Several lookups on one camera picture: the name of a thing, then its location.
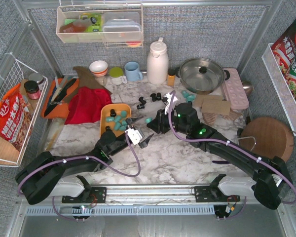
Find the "cork mat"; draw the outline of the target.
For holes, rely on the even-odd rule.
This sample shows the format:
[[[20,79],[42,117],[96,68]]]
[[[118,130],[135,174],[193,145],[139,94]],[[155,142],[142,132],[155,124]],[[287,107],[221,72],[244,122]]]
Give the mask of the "cork mat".
[[[205,100],[223,100],[223,96],[222,95],[210,95],[210,94],[207,94],[207,95],[200,95],[198,94],[193,102],[193,105],[195,107],[202,107],[202,104]]]
[[[231,103],[225,100],[205,99],[203,101],[201,112],[214,113],[219,115],[229,115]]]

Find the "orange storage basket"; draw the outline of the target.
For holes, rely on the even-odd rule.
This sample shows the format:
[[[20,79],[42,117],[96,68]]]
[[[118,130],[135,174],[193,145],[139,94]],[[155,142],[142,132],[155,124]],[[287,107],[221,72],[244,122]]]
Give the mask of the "orange storage basket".
[[[129,105],[114,103],[105,105],[101,110],[100,135],[109,128],[118,137],[126,129],[126,119],[132,116]]]

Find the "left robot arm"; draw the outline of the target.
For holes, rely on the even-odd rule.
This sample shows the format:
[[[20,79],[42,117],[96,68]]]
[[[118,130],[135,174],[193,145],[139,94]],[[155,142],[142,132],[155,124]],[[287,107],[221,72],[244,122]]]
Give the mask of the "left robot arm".
[[[31,205],[49,196],[87,202],[92,198],[92,188],[81,174],[109,168],[113,162],[111,157],[132,145],[126,134],[116,136],[107,127],[95,147],[85,154],[60,157],[49,151],[42,152],[16,175],[18,194],[24,195]]]

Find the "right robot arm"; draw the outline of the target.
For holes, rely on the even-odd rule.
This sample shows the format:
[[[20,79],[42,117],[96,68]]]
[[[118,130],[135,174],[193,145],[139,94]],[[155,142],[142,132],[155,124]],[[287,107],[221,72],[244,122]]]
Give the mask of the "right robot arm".
[[[169,130],[174,135],[182,133],[186,137],[181,137],[180,140],[204,152],[215,154],[244,171],[255,181],[250,187],[254,197],[269,209],[277,209],[286,193],[293,188],[286,163],[281,158],[260,157],[240,148],[216,129],[200,122],[191,103],[176,105],[170,114],[166,114],[164,109],[158,110],[147,127],[157,134],[165,134]]]

